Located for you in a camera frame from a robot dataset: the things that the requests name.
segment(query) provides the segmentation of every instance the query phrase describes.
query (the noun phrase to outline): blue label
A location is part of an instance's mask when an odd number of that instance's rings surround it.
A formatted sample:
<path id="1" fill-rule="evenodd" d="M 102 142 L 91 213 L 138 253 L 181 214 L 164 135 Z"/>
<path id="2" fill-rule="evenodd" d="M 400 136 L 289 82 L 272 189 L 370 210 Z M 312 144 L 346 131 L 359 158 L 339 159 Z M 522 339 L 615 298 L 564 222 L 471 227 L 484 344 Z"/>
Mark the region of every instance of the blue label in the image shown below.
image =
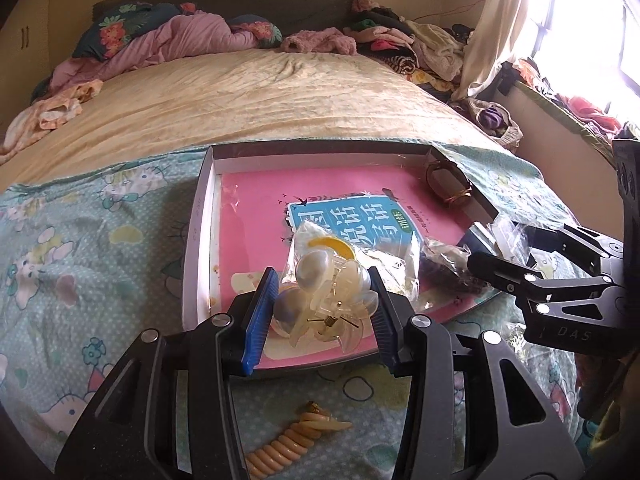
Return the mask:
<path id="1" fill-rule="evenodd" d="M 294 230 L 309 220 L 360 247 L 377 247 L 380 243 L 408 244 L 413 234 L 422 241 L 410 216 L 387 195 L 290 203 L 287 208 Z"/>

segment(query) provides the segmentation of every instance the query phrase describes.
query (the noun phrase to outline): curtain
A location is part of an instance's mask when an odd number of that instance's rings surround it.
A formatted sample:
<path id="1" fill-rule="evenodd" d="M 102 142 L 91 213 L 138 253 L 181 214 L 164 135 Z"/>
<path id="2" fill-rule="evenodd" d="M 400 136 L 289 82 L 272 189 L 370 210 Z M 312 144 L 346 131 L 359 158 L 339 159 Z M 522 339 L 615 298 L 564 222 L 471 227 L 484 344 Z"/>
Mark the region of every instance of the curtain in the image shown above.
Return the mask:
<path id="1" fill-rule="evenodd" d="M 452 99 L 478 94 L 508 60 L 527 19 L 527 0 L 486 0 L 476 30 L 465 47 L 460 88 Z"/>

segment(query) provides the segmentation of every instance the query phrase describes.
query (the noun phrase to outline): coiled cord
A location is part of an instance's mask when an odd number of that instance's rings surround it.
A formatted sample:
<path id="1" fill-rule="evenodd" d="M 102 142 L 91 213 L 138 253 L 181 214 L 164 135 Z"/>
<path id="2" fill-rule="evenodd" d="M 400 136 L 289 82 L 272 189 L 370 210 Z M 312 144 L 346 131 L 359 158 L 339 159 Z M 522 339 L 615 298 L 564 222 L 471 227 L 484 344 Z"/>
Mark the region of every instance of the coiled cord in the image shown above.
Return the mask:
<path id="1" fill-rule="evenodd" d="M 300 459 L 322 436 L 322 430 L 339 431 L 351 427 L 350 422 L 332 419 L 314 402 L 309 402 L 305 409 L 299 421 L 292 423 L 276 440 L 245 457 L 251 480 L 264 480 Z"/>

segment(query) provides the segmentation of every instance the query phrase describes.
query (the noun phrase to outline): mattress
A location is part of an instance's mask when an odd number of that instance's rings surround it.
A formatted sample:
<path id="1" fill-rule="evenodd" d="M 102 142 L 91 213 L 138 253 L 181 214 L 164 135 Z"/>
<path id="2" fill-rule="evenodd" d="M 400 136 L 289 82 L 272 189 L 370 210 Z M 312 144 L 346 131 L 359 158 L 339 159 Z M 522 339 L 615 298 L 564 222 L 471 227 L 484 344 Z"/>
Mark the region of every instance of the mattress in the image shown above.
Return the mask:
<path id="1" fill-rule="evenodd" d="M 0 166 L 0 189 L 210 142 L 340 137 L 493 149 L 450 108 L 364 56 L 246 50 L 118 76 Z"/>
<path id="2" fill-rule="evenodd" d="M 135 336 L 149 326 L 180 330 L 184 237 L 204 146 L 299 138 L 430 143 L 512 218 L 573 221 L 535 167 L 361 56 L 249 50 L 181 59 L 107 81 L 83 107 L 0 167 L 0 402 L 50 468 Z M 136 192 L 114 207 L 106 190 L 124 181 Z M 577 275 L 560 256 L 536 258 L 547 276 Z M 526 344 L 513 298 L 500 294 L 449 327 L 473 336 L 501 332 L 567 430 L 576 430 L 573 356 Z M 387 478 L 407 381 L 379 365 L 308 374 L 234 385 L 245 449 L 269 442 L 313 399 L 354 428 L 321 440 L 282 478 Z M 461 386 L 456 405 L 462 459 Z"/>

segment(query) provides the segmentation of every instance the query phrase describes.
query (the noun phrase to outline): metal screw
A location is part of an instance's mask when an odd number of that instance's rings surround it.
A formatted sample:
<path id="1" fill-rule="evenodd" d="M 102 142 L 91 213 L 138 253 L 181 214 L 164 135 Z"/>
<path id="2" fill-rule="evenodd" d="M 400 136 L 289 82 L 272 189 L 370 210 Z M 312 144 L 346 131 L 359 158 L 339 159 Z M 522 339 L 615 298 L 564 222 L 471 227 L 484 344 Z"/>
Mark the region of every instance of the metal screw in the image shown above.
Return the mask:
<path id="1" fill-rule="evenodd" d="M 485 341 L 487 341 L 490 345 L 497 345 L 498 343 L 500 343 L 500 341 L 502 341 L 500 334 L 498 334 L 497 332 L 494 332 L 493 330 L 487 330 L 485 333 L 482 334 L 482 338 Z"/>
<path id="2" fill-rule="evenodd" d="M 159 335 L 160 334 L 158 333 L 158 330 L 150 328 L 142 333 L 140 339 L 142 339 L 143 343 L 152 343 L 153 341 L 158 339 Z"/>
<path id="3" fill-rule="evenodd" d="M 216 314 L 211 318 L 211 322 L 214 326 L 227 326 L 231 323 L 231 316 L 229 314 Z"/>
<path id="4" fill-rule="evenodd" d="M 411 322 L 414 324 L 414 326 L 420 327 L 420 328 L 427 328 L 428 326 L 431 325 L 431 319 L 429 319 L 426 316 L 423 316 L 422 314 L 418 314 L 417 316 L 413 316 L 411 318 Z"/>

